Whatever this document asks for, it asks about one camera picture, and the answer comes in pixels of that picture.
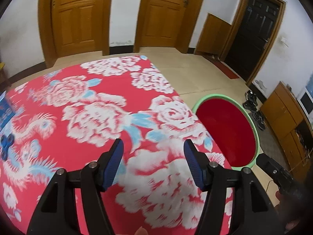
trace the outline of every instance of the green-rimmed round stool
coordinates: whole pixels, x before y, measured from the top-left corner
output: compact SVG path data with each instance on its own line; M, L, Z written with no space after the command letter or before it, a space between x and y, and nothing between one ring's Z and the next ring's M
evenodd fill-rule
M252 168L260 152L258 133L245 109L225 95L201 98L192 111L206 127L232 169Z

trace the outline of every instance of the blue gripper pad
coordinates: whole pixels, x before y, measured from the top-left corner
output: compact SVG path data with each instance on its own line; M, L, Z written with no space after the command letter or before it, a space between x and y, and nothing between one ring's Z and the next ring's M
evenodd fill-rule
M185 158L188 163L188 167L191 171L192 178L196 184L197 187L199 187L201 190L204 189L204 182L203 182L203 172L202 169L200 168L200 165L197 162L196 157L194 156L194 150L197 151L196 149L192 150L191 148L194 147L193 144L190 146L188 143L188 140L184 142L184 154Z
M124 153L124 143L120 140L103 172L102 187L107 190L112 184Z

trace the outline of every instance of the brown door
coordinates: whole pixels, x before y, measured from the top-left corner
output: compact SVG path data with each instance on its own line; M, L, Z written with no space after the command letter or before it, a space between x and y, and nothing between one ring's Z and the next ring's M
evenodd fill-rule
M58 57L103 48L103 0L52 0L52 27Z
M148 0L142 47L174 47L188 0Z
M279 6L267 0L249 0L225 63L247 80L272 34Z

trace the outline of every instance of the red doormat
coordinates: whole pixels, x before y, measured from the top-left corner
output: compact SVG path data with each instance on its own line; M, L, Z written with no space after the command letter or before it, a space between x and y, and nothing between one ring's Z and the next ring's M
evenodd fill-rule
M217 68L219 68L227 77L229 77L231 80L233 79L239 79L239 77L226 65L219 61L214 61L212 59L209 59L207 56L203 56L205 59L209 60L211 63L213 63Z

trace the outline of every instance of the black door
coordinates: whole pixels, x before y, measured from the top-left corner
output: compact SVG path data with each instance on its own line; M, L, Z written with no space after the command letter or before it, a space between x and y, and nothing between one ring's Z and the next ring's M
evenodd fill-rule
M247 80L273 31L279 6L267 0L249 0L225 63Z

